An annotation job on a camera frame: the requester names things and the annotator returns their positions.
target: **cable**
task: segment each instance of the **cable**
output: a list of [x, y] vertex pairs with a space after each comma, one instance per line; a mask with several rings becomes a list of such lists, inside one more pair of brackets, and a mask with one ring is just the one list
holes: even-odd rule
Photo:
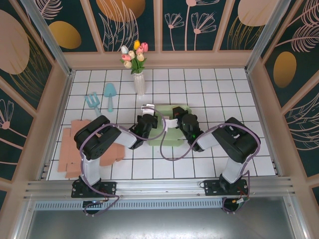
[[[154, 108], [151, 108], [151, 107], [142, 107], [142, 109], [153, 110], [154, 112], [158, 113], [158, 114], [161, 116], [162, 119], [164, 119], [164, 115], [163, 115], [161, 112], [159, 112], [158, 110], [154, 109]], [[210, 129], [208, 129], [205, 133], [201, 134], [201, 135], [193, 142], [193, 144], [189, 147], [189, 149], [187, 150], [187, 152], [186, 152], [183, 156], [181, 156], [181, 157], [179, 157], [179, 158], [176, 158], [176, 159], [174, 159], [174, 158], [172, 158], [172, 159], [166, 158], [166, 157], [163, 155], [163, 153], [162, 153], [162, 145], [163, 145], [163, 142], [164, 142], [164, 139], [165, 139], [165, 136], [166, 136], [166, 131], [165, 131], [165, 129], [166, 129], [166, 121], [165, 121], [165, 120], [163, 120], [163, 124], [164, 124], [164, 125], [163, 125], [163, 130], [162, 130], [162, 132], [161, 132], [159, 135], [157, 135], [157, 136], [155, 136], [155, 137], [153, 137], [153, 138], [143, 138], [143, 137], [140, 137], [140, 136], [134, 134], [134, 133], [131, 132], [130, 130], [128, 130], [128, 129], [126, 129], [126, 128], [120, 126], [120, 125], [117, 125], [117, 124], [115, 124], [115, 123], [108, 123], [108, 124], [105, 124], [105, 125], [99, 127], [97, 130], [95, 130], [93, 133], [91, 133], [91, 134], [84, 140], [84, 142], [82, 143], [82, 145], [80, 146], [80, 149], [79, 149], [80, 155], [81, 155], [81, 176], [82, 176], [83, 181], [85, 182], [85, 184], [86, 184], [93, 192], [96, 192], [96, 193], [98, 193], [98, 194], [101, 194], [101, 195], [107, 196], [107, 197], [116, 197], [116, 200], [115, 200], [113, 203], [111, 203], [106, 209], [100, 210], [100, 211], [97, 212], [96, 214], [92, 214], [92, 217], [93, 217], [94, 215], [98, 216], [98, 215], [100, 215], [100, 214], [106, 212], [109, 208], [111, 208], [111, 207], [112, 207], [115, 203], [117, 203], [117, 201], [120, 199], [120, 196], [118, 196], [118, 195], [103, 193], [103, 192], [100, 192], [100, 191], [96, 190], [95, 188], [93, 188], [93, 187], [90, 185], [90, 183], [88, 182], [88, 180], [87, 180], [87, 178], [85, 177], [85, 174], [84, 174], [84, 155], [83, 155], [82, 150], [83, 150], [85, 144], [86, 144], [97, 132], [99, 132], [100, 130], [102, 130], [102, 129], [108, 127], [108, 126], [118, 127], [118, 128], [120, 128], [120, 129], [122, 129], [122, 130], [124, 130], [124, 131], [126, 131], [126, 132], [129, 132], [130, 134], [132, 134], [132, 135], [135, 136], [136, 138], [139, 138], [139, 139], [145, 140], [145, 141], [157, 139], [157, 138], [161, 137], [162, 134], [163, 134], [163, 138], [162, 138], [162, 140], [161, 140], [161, 142], [160, 142], [159, 150], [160, 150], [161, 156], [162, 156], [164, 159], [168, 160], [168, 161], [177, 161], [177, 160], [180, 160], [180, 159], [184, 158], [184, 157], [192, 150], [192, 148], [194, 147], [194, 145], [196, 144], [196, 142], [197, 142], [201, 137], [203, 137], [204, 135], [206, 135], [206, 134], [208, 134], [208, 133], [213, 132], [213, 131], [216, 130], [218, 127], [233, 126], [233, 127], [240, 128], [240, 129], [242, 129], [242, 130], [248, 132], [249, 134], [251, 134], [251, 135], [253, 136], [253, 138], [254, 138], [254, 139], [256, 140], [256, 142], [257, 142], [257, 149], [256, 149], [256, 151], [255, 151], [254, 154], [250, 155], [250, 156], [246, 159], [245, 165], [243, 166], [243, 168], [242, 168], [242, 170], [241, 170], [241, 172], [240, 172], [241, 174], [242, 174], [244, 168], [246, 167], [247, 163], [248, 163], [248, 162], [259, 152], [259, 150], [260, 150], [260, 142], [259, 142], [259, 140], [258, 140], [258, 137], [257, 137], [251, 130], [249, 130], [249, 129], [243, 127], [243, 126], [234, 124], [234, 123], [221, 123], [221, 124], [219, 124], [219, 125], [217, 125], [217, 126], [215, 126], [215, 127], [212, 127], [212, 128], [210, 128]], [[100, 203], [92, 203], [92, 204], [89, 204], [89, 205], [87, 205], [87, 206], [85, 207], [84, 212], [86, 213], [87, 216], [88, 216], [89, 214], [86, 212], [86, 209], [88, 208], [88, 206], [95, 205], [95, 204], [100, 204]]]

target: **white tile floor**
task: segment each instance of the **white tile floor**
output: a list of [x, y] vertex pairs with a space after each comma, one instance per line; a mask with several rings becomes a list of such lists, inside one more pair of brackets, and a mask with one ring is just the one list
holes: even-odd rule
[[[188, 105], [198, 116], [203, 131], [230, 117], [235, 117], [261, 138], [261, 150], [247, 165], [252, 176], [275, 175], [274, 165], [266, 145], [265, 136], [254, 100], [243, 69], [154, 69], [144, 70], [147, 94], [135, 94], [133, 77], [129, 70], [77, 71], [65, 109], [48, 180], [64, 180], [65, 173], [57, 172], [61, 132], [70, 127], [72, 120], [93, 120], [95, 112], [84, 101], [86, 94], [96, 92], [100, 110], [111, 122], [127, 128], [141, 114], [146, 103]], [[108, 99], [103, 97], [104, 86], [112, 82], [118, 95], [113, 97], [114, 111], [107, 111]], [[166, 157], [179, 157], [188, 149], [164, 147]], [[101, 167], [102, 179], [163, 179], [218, 177], [227, 162], [227, 154], [220, 147], [204, 152], [190, 152], [186, 158], [170, 162], [161, 158], [159, 147], [146, 142], [132, 151], [126, 149], [125, 159], [112, 166]]]

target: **yellow tulip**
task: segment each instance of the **yellow tulip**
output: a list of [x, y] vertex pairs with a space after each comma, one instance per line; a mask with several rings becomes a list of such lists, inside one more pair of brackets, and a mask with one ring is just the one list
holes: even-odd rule
[[136, 40], [135, 42], [134, 42], [134, 50], [137, 50], [139, 47], [140, 47], [140, 41], [139, 40]]

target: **flower bouquet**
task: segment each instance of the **flower bouquet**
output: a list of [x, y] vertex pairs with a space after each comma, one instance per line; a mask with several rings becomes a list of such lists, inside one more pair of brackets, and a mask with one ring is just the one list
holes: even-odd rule
[[143, 75], [144, 63], [146, 58], [144, 57], [144, 53], [147, 52], [149, 46], [147, 43], [140, 42], [137, 40], [134, 42], [134, 49], [130, 51], [126, 46], [121, 47], [122, 58], [120, 61], [124, 64], [124, 66], [128, 69], [131, 69], [131, 74], [134, 75], [134, 86], [135, 91], [138, 95], [144, 95], [145, 88], [145, 79]]

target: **toy shovel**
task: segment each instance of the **toy shovel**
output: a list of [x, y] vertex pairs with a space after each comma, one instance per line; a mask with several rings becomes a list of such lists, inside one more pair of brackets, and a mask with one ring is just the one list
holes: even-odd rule
[[104, 89], [104, 97], [109, 97], [108, 112], [113, 112], [112, 97], [116, 96], [116, 90], [113, 83], [107, 83]]

